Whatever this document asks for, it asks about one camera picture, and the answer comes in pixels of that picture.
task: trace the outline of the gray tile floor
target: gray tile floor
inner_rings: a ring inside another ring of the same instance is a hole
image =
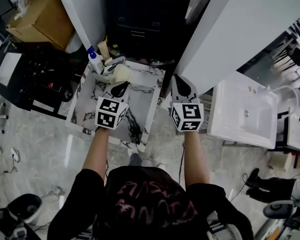
[[[8,104],[7,109],[9,120],[5,134],[0,133],[0,206],[6,206],[25,193],[41,197],[55,186],[60,186],[67,195],[81,170],[91,137],[66,127],[61,119],[25,111],[11,104]],[[175,135],[175,127],[168,113],[157,107],[146,151],[140,154],[143,165],[164,163],[167,172],[178,180],[183,140],[182,135]],[[299,173],[293,169],[285,173],[269,170],[269,154],[264,148],[223,147],[222,140],[204,135],[201,136],[201,143],[211,183],[223,187],[227,196],[231,189],[234,189],[234,194],[241,189],[242,174],[249,173],[255,167],[260,168],[260,175],[264,177],[288,178]],[[10,153],[12,147],[21,156],[21,161],[15,164],[18,172],[4,174],[3,171],[10,171],[13,167]],[[127,165],[128,162],[125,148],[109,145],[109,171]],[[181,185],[184,187],[184,184],[182,170]],[[233,204],[250,219],[253,230],[257,231],[266,220],[262,214],[264,204],[248,198],[244,190],[233,200]],[[45,223],[53,218],[57,210],[58,202],[55,200],[46,206]]]

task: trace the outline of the white sink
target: white sink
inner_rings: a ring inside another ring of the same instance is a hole
[[[258,95],[264,87],[234,72],[213,88],[208,135],[274,149],[277,136],[277,96]]]

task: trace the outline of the cardboard box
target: cardboard box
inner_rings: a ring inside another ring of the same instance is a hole
[[[29,0],[25,15],[14,18],[6,29],[23,42],[50,42],[65,50],[75,32],[61,0]]]

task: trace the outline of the person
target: person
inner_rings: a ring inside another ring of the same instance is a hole
[[[252,199],[266,204],[279,200],[300,200],[300,179],[278,177],[262,179],[258,173],[259,169],[255,168],[245,182],[249,187],[246,195]]]
[[[49,225],[48,240],[207,239],[212,213],[217,213],[218,231],[234,225],[239,239],[253,239],[248,218],[223,188],[210,184],[198,132],[184,135],[185,190],[164,170],[142,167],[137,153],[130,166],[110,171],[104,186],[109,132],[96,131],[82,171]]]

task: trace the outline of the white bottle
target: white bottle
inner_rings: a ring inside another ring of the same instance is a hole
[[[101,75],[102,71],[104,70],[104,65],[101,61],[101,59],[99,58],[98,54],[95,52],[95,49],[93,46],[91,46],[88,50],[88,57],[89,57],[89,61],[91,62],[91,64],[93,65],[95,71]]]

